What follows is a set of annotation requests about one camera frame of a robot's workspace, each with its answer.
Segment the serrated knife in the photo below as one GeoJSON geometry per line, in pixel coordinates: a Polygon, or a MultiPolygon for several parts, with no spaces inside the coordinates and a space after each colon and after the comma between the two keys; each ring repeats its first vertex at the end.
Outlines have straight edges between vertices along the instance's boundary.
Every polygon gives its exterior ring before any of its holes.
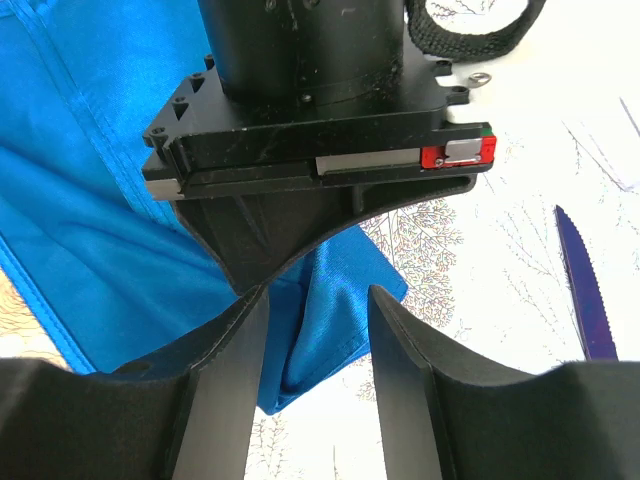
{"type": "Polygon", "coordinates": [[[617,360],[616,345],[587,248],[564,210],[556,205],[555,213],[585,356],[587,360],[617,360]]]}

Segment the blue towel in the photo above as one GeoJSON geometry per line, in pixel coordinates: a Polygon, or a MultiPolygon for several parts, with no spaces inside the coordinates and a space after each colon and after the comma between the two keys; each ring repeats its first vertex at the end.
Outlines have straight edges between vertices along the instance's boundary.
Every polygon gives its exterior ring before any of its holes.
{"type": "MultiPolygon", "coordinates": [[[[236,299],[140,174],[142,131],[207,52],[196,0],[0,1],[0,267],[79,373],[113,371],[236,299]]],[[[263,410],[368,351],[370,284],[406,292],[359,228],[273,283],[263,410]]]]}

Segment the metal ring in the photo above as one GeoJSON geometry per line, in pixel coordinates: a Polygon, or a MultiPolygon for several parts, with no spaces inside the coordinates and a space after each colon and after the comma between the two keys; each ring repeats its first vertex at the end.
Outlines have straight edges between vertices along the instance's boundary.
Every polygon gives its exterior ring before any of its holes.
{"type": "Polygon", "coordinates": [[[469,88],[478,88],[491,81],[491,75],[485,72],[476,72],[469,75],[469,88]]]}

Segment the table surface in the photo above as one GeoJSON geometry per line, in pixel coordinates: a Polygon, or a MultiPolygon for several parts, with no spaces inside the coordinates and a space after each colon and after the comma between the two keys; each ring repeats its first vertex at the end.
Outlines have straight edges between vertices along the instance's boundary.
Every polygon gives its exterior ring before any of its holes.
{"type": "MultiPolygon", "coordinates": [[[[428,8],[448,28],[475,33],[508,23],[517,4],[443,0],[428,8]]],[[[477,352],[531,373],[584,359],[553,216],[558,204],[589,250],[620,358],[639,360],[640,193],[620,189],[563,118],[550,115],[535,129],[505,125],[495,131],[496,165],[472,192],[362,225],[409,284],[404,305],[477,352]]],[[[0,356],[65,365],[3,275],[0,356]]],[[[370,357],[278,415],[258,410],[246,478],[386,478],[370,357]]]]}

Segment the black strap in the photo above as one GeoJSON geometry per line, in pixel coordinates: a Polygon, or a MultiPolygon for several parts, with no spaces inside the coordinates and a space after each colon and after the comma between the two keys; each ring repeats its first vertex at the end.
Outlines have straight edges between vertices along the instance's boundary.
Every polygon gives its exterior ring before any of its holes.
{"type": "Polygon", "coordinates": [[[506,55],[534,24],[545,0],[529,0],[517,20],[502,30],[485,35],[467,35],[445,30],[427,13],[424,0],[406,0],[409,35],[423,53],[457,62],[479,62],[506,55]]]}

